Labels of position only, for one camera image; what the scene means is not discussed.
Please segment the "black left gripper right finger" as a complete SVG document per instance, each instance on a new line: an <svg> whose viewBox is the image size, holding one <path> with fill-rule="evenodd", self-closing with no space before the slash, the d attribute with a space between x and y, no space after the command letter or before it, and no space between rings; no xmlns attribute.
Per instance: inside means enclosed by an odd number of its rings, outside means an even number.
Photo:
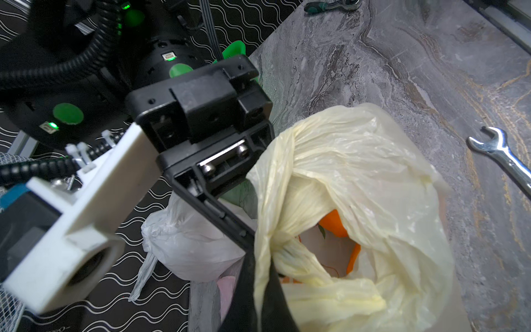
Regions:
<svg viewBox="0 0 531 332"><path fill-rule="evenodd" d="M279 275L273 262L270 264L268 277L261 310L261 330L270 332L299 331L286 303Z"/></svg>

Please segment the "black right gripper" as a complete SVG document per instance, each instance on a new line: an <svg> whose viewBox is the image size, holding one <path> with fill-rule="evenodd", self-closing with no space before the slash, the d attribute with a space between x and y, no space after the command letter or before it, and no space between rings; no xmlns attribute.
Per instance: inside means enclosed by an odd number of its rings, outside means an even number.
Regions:
<svg viewBox="0 0 531 332"><path fill-rule="evenodd" d="M254 231L215 197L239 185L275 137L259 72L238 55L130 92L126 110L173 191L244 252Z"/></svg>

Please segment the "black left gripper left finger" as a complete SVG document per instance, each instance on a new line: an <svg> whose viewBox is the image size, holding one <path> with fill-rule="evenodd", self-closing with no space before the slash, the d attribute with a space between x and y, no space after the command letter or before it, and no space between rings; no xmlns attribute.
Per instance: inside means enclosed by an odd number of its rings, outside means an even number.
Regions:
<svg viewBox="0 0 531 332"><path fill-rule="evenodd" d="M252 252L246 253L236 283L235 293L228 313L218 329L219 332L257 331L257 314L253 297L254 269L254 254Z"/></svg>

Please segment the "pink plastic bag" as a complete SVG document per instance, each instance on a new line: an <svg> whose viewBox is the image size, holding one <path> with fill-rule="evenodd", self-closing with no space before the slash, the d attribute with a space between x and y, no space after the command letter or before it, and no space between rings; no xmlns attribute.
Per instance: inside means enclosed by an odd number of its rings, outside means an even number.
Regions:
<svg viewBox="0 0 531 332"><path fill-rule="evenodd" d="M220 319L224 321L235 294L236 285L243 265L243 258L232 264L223 272L217 280L217 286L220 295Z"/></svg>

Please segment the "white plastic bag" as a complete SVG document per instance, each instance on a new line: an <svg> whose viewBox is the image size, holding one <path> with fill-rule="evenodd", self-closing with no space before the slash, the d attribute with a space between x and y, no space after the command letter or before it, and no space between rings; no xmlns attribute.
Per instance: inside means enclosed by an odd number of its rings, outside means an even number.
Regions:
<svg viewBox="0 0 531 332"><path fill-rule="evenodd" d="M176 193L166 208L148 216L141 234L147 256L130 302L138 300L159 262L182 280L211 282L244 256L244 250Z"/></svg>

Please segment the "orange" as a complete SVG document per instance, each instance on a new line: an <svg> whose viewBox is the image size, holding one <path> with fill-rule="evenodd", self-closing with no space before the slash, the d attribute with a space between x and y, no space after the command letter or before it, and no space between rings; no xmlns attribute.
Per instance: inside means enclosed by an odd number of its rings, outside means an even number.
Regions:
<svg viewBox="0 0 531 332"><path fill-rule="evenodd" d="M348 265L346 269L347 275L353 271L354 264L356 262L356 259L358 258L358 255L360 254L360 251L361 251L361 246L359 245L359 243L355 243L355 246L351 252L351 256L348 261Z"/></svg>
<svg viewBox="0 0 531 332"><path fill-rule="evenodd" d="M323 229L332 232L336 237L348 237L348 232L342 224L340 214L337 210L333 210L325 215L320 221L319 226Z"/></svg>

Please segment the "yellow plastic bag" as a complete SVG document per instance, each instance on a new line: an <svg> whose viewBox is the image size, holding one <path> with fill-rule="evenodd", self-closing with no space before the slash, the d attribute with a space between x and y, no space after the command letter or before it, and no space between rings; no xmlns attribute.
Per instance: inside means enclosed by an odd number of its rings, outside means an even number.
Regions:
<svg viewBox="0 0 531 332"><path fill-rule="evenodd" d="M394 119L371 103L337 105L280 133L247 174L257 194L254 307L264 321L274 266L300 331L425 331L452 293L440 218L448 186ZM336 211L361 247L333 277L299 241Z"/></svg>

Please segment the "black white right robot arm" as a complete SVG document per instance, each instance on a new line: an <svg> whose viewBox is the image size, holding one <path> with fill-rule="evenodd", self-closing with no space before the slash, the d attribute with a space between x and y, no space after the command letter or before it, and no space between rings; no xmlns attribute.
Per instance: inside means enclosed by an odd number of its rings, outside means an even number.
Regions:
<svg viewBox="0 0 531 332"><path fill-rule="evenodd" d="M225 59L207 1L32 1L1 48L1 106L32 138L63 148L123 114L156 149L178 196L244 251L254 231L218 198L272 142L272 102L245 55Z"/></svg>

